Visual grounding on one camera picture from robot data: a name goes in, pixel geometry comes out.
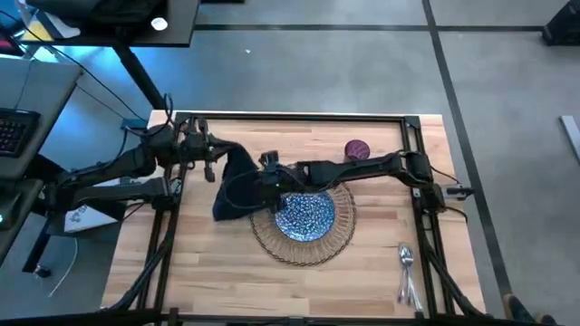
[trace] black napkin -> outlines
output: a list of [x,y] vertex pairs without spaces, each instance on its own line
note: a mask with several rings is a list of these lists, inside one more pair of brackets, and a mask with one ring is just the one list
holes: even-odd
[[261,209],[256,180],[257,166],[246,149],[242,146],[231,149],[214,202],[214,220],[237,219]]

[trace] desk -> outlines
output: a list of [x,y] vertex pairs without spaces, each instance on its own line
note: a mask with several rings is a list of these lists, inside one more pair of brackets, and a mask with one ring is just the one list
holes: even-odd
[[[191,35],[198,14],[199,0],[168,0],[167,11],[162,13],[169,26],[163,31],[155,31],[151,26],[131,43],[121,43],[114,35],[97,33],[81,34],[69,39],[54,39],[35,17],[29,28],[41,39],[43,44],[64,46],[107,46],[119,55],[121,63],[143,92],[154,110],[163,109],[165,103],[157,87],[131,51],[139,47],[189,47]],[[20,39],[24,44],[41,43],[29,32]]]
[[[402,148],[401,127],[397,124],[259,120],[259,114],[254,116],[256,120],[209,117],[209,130],[219,138],[240,142],[255,161],[270,149],[279,150],[283,163],[300,159],[342,161],[343,146],[350,139],[367,141],[374,156]],[[150,124],[163,121],[161,112],[152,113]],[[420,124],[431,164],[453,174],[442,117],[421,115]],[[419,252],[408,188],[390,177],[349,182],[358,211],[353,240],[325,264],[295,267],[279,263],[262,249],[247,218],[213,221],[211,207],[225,163],[221,160],[215,165],[217,180],[213,184],[205,182],[203,168],[188,173],[165,291],[165,310],[179,307],[180,314],[222,316],[412,318],[410,307],[396,303],[401,279],[397,245],[407,242],[417,255]],[[436,176],[436,180],[449,183],[441,176]],[[103,306],[116,303],[141,271],[153,218],[154,211],[143,207],[123,224]],[[471,302],[485,311],[466,221],[453,212],[441,214],[439,221],[449,273]],[[422,273],[417,258],[414,280],[426,306]],[[152,277],[149,307],[157,278],[155,274]],[[437,286],[435,293],[438,311],[443,312]]]
[[[2,72],[0,107],[15,107],[20,91],[24,87],[26,74],[29,73],[18,108],[41,114],[36,132],[23,154],[18,158],[0,158],[0,179],[17,180],[23,177],[44,144],[74,90],[81,69],[71,64],[3,58],[0,59],[0,72]],[[40,180],[30,178],[17,185],[22,192],[21,204],[18,212],[14,212],[18,216],[15,218],[15,225],[10,230],[0,231],[0,265],[12,247],[43,185]]]

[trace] concrete floor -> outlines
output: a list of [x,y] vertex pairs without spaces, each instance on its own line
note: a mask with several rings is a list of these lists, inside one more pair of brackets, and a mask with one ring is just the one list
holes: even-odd
[[[564,0],[430,0],[440,25],[543,25]],[[425,25],[421,0],[247,0],[202,5],[204,24]],[[532,312],[580,321],[580,227],[575,203],[580,167],[557,117],[580,120],[580,49],[547,48],[538,33],[440,33],[460,111],[514,293]],[[68,48],[140,115],[150,106],[115,53]],[[457,175],[469,183],[450,106],[428,32],[195,32],[188,49],[135,49],[176,109],[437,113],[446,123]],[[87,76],[86,89],[131,115]],[[112,157],[119,118],[76,91],[42,152],[66,168]],[[68,149],[94,149],[70,156]],[[135,145],[136,139],[130,139]],[[503,316],[488,249],[470,200],[469,232],[488,311]],[[0,318],[99,307],[117,230],[110,240],[81,240],[77,264],[53,298],[46,294],[73,254],[72,239],[54,239],[43,262],[54,278],[19,273],[41,226],[32,216],[0,269],[7,284]]]

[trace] blue plate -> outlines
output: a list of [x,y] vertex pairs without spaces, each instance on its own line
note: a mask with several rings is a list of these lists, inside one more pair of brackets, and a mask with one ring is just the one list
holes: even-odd
[[334,223],[334,202],[326,193],[291,194],[283,198],[284,208],[275,223],[287,237],[300,242],[320,239]]

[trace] wire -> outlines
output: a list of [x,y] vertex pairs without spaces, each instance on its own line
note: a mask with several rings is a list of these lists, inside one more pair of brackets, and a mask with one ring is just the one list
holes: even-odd
[[117,152],[117,155],[115,156],[114,159],[110,160],[108,163],[106,163],[103,167],[100,168],[100,170],[102,170],[103,172],[106,168],[109,168],[111,165],[115,164],[119,160],[121,155],[123,154],[123,151],[125,150],[125,145],[127,144],[127,130],[124,129],[123,131],[124,131],[123,132],[123,142],[121,143],[121,147],[119,148],[119,152]]
[[[0,10],[0,14],[4,14],[5,16],[9,17],[10,19],[14,20],[17,23],[20,23],[20,21],[16,18],[14,18],[11,14],[5,12],[4,10]],[[51,49],[55,50],[56,52],[62,54],[63,56],[65,56],[66,58],[68,58],[69,60],[71,60],[72,62],[76,63],[79,65],[79,67],[81,67],[84,71],[86,71],[95,81],[97,81],[105,90],[107,90],[110,94],[112,94],[112,96],[114,96],[115,98],[117,98],[117,100],[119,100],[119,102],[121,102],[125,108],[127,108],[127,110],[129,110],[135,117],[139,118],[140,120],[143,120],[145,122],[147,122],[147,120],[143,119],[139,114],[137,114],[132,108],[129,107],[129,105],[127,105],[127,103],[125,103],[125,101],[123,101],[119,95],[115,94],[109,87],[107,87],[104,83],[102,83],[102,81],[100,81],[94,74],[92,74],[92,72],[90,72],[88,69],[86,69],[80,62],[77,62],[76,60],[74,60],[70,55],[64,53],[63,51],[55,48],[54,46],[48,44],[45,40],[41,39],[38,35],[36,35],[33,31],[31,31],[27,26],[24,26],[24,29],[30,33],[32,36],[34,36],[43,46],[48,46]]]
[[31,60],[30,63],[28,63],[28,70],[26,71],[26,77],[24,77],[24,85],[22,86],[22,89],[20,90],[20,95],[18,96],[18,101],[16,101],[16,105],[14,106],[15,110],[18,109],[18,105],[20,105],[20,101],[22,100],[22,97],[24,95],[24,90],[26,90],[26,84],[28,84],[28,77],[30,77],[30,71],[33,68],[33,63],[35,63],[35,60]]
[[72,268],[74,266],[74,262],[76,262],[76,256],[78,254],[79,254],[79,239],[74,238],[74,256],[72,257],[71,264],[69,265],[69,268],[66,270],[66,272],[64,273],[64,275],[61,278],[61,280],[56,284],[56,286],[54,286],[54,289],[50,293],[48,293],[48,297],[49,298],[52,298],[53,297],[53,294],[56,292],[56,290],[58,290],[59,287],[61,287],[61,284],[64,282],[64,279],[71,272],[71,270],[72,270]]
[[452,180],[453,180],[453,181],[455,181],[457,184],[460,184],[459,180],[457,180],[457,178],[456,178],[456,177],[453,177],[452,175],[449,175],[449,174],[447,174],[447,173],[445,173],[445,172],[441,172],[441,171],[437,170],[436,168],[434,168],[433,166],[431,166],[431,169],[432,169],[433,171],[435,171],[435,172],[437,172],[437,173],[441,174],[442,176],[445,176],[445,177],[448,177],[448,178],[452,179]]
[[32,59],[35,59],[36,61],[40,61],[40,60],[38,60],[38,58],[36,58],[36,57],[34,56],[34,54],[33,54],[33,53],[31,53],[31,52],[28,50],[28,48],[26,47],[26,45],[24,45],[24,44],[22,44],[22,43],[19,43],[19,42],[18,42],[18,40],[16,40],[16,38],[15,38],[15,37],[13,37],[13,36],[12,36],[12,39],[13,39],[13,40],[14,40],[14,41],[15,41],[15,42],[18,44],[18,46],[20,47],[20,49],[22,49],[22,50],[24,50],[26,53],[28,53],[28,55],[30,55],[30,57],[31,57]]
[[123,219],[121,220],[122,222],[125,222],[125,220],[129,217],[131,217],[133,215],[133,213],[137,212],[141,207],[143,207],[145,205],[145,203],[134,203],[131,204],[129,206],[127,206],[127,208],[131,207],[131,206],[137,206],[135,208],[133,208],[132,211],[130,211],[130,213],[128,213],[125,217],[123,217]]
[[157,135],[162,130],[164,130],[165,127],[167,127],[169,124],[175,126],[175,123],[171,120],[171,116],[173,115],[173,98],[171,97],[171,94],[170,93],[165,93],[163,95],[163,101],[165,102],[165,108],[163,108],[163,110],[165,111],[165,115],[167,116],[167,119],[165,120],[165,123],[163,124],[163,126],[161,128],[155,130],[151,134],[147,133],[147,131],[145,131],[145,132],[138,132],[138,131],[133,130],[133,129],[129,128],[129,127],[127,127],[126,130],[128,132],[132,133],[135,136],[142,137],[142,138],[147,138],[147,137],[153,137],[153,136]]
[[465,220],[466,220],[466,221],[468,220],[468,215],[467,215],[467,214],[465,214],[465,212],[464,212],[464,211],[462,211],[462,210],[460,210],[460,209],[457,209],[457,208],[455,208],[455,207],[449,207],[449,206],[446,206],[445,208],[447,208],[447,209],[448,209],[448,210],[450,210],[450,211],[453,211],[453,212],[456,212],[456,213],[459,213],[459,214],[463,215],[463,217],[465,217]]
[[298,179],[294,174],[292,174],[290,171],[288,171],[287,167],[284,166],[278,166],[276,167],[276,171],[281,171],[284,172],[286,175],[288,175],[289,177],[291,177],[298,185],[300,185],[300,187],[306,189],[306,185],[304,182],[302,182],[302,180]]
[[235,180],[238,180],[238,179],[239,179],[239,178],[241,178],[241,177],[248,176],[248,175],[250,175],[250,174],[252,174],[252,173],[257,173],[257,171],[254,171],[254,170],[252,170],[252,171],[246,171],[246,172],[244,172],[244,173],[238,174],[238,175],[237,175],[237,176],[235,176],[235,177],[232,177],[232,178],[231,178],[231,179],[230,179],[230,180],[229,180],[229,181],[228,181],[228,182],[227,182],[227,183],[224,185],[224,187],[221,189],[221,191],[223,191],[223,192],[224,192],[224,199],[226,199],[226,202],[227,202],[228,204],[230,204],[232,207],[234,207],[234,208],[236,208],[236,209],[257,209],[257,208],[264,207],[264,203],[262,203],[262,204],[260,204],[260,205],[253,205],[253,206],[239,206],[239,205],[236,205],[236,204],[232,203],[232,201],[231,201],[231,200],[229,200],[229,197],[227,197],[227,188],[228,188],[228,187],[230,187],[230,186],[231,186],[231,184],[232,184],[232,183],[233,183]]
[[85,90],[83,87],[81,87],[81,85],[79,85],[78,83],[76,84],[76,87],[83,91],[85,94],[89,95],[93,100],[99,102],[103,107],[109,109],[109,111],[113,112],[114,114],[116,114],[118,117],[120,117],[121,119],[125,119],[125,117],[123,117],[119,112],[117,112],[116,110],[114,110],[112,107],[110,107],[109,105],[103,103],[101,100],[97,99],[94,95],[90,94],[87,90]]

